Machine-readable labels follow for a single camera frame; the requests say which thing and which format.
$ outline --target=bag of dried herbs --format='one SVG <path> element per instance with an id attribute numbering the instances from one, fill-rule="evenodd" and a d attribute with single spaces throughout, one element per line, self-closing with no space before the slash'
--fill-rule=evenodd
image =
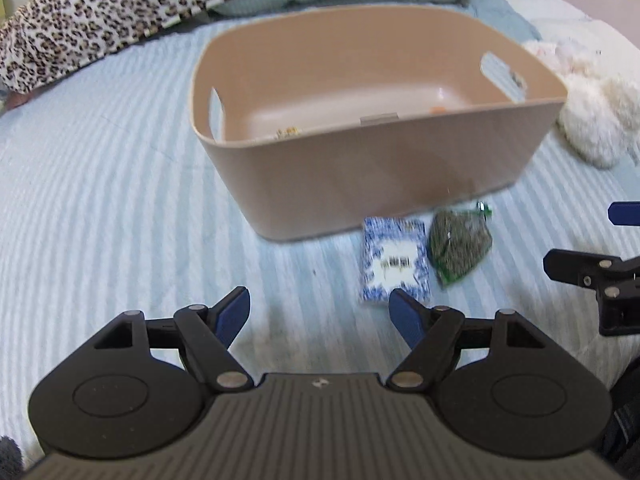
<path id="1" fill-rule="evenodd" d="M 442 285 L 464 278 L 489 252 L 494 239 L 486 225 L 491 210 L 478 202 L 472 210 L 442 210 L 429 230 L 429 257 Z"/>

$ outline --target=light blue striped sheet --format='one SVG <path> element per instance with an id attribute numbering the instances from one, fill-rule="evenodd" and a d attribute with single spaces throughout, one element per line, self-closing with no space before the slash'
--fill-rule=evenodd
<path id="1" fill-rule="evenodd" d="M 261 240 L 198 143 L 191 73 L 232 25 L 134 46 L 0 118 L 0 434 L 31 456 L 31 390 L 123 310 L 166 317 L 247 286 L 252 314 L 231 350 L 256 377 L 386 376 L 408 351 L 384 308 L 358 303 L 359 232 Z M 640 189 L 634 171 L 591 168 L 550 134 L 515 186 L 484 197 L 490 256 L 459 285 L 434 285 L 434 302 L 475 317 L 516 308 L 611 384 L 640 338 L 599 337 L 593 295 L 550 282 L 542 257 L 640 253 L 640 229 L 607 221 L 610 202 Z"/>

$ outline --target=fluffy white fur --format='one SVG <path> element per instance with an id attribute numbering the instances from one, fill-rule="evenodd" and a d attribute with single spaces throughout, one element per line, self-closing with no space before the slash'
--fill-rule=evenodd
<path id="1" fill-rule="evenodd" d="M 560 124 L 567 141 L 586 161 L 612 168 L 640 150 L 640 88 L 622 76 L 603 74 L 579 44 L 528 41 L 524 47 L 560 76 L 568 89 Z"/>

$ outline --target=mattress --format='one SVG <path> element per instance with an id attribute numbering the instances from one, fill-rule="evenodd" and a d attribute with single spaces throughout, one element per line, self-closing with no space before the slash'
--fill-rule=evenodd
<path id="1" fill-rule="evenodd" d="M 530 19 L 587 19 L 560 0 L 507 1 Z M 230 350 L 256 378 L 385 377 L 408 352 L 386 309 L 358 301 L 361 233 L 258 238 L 191 130 L 192 69 L 236 23 L 132 47 L 0 118 L 0 434 L 30 460 L 31 390 L 123 310 L 167 317 L 247 286 L 252 313 Z M 516 308 L 611 385 L 640 337 L 598 336 L 593 295 L 550 282 L 542 257 L 554 247 L 640 254 L 640 230 L 607 220 L 610 202 L 640 189 L 633 167 L 618 171 L 585 165 L 550 133 L 517 184 L 482 197 L 494 210 L 490 257 L 459 285 L 434 286 L 432 303 L 473 317 Z"/>

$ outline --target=blue and white packet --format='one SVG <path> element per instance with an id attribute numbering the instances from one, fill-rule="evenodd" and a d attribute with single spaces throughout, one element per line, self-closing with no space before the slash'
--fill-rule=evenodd
<path id="1" fill-rule="evenodd" d="M 429 263 L 424 222 L 399 218 L 366 218 L 362 255 L 362 299 L 388 301 L 401 288 L 422 304 L 429 303 Z"/>

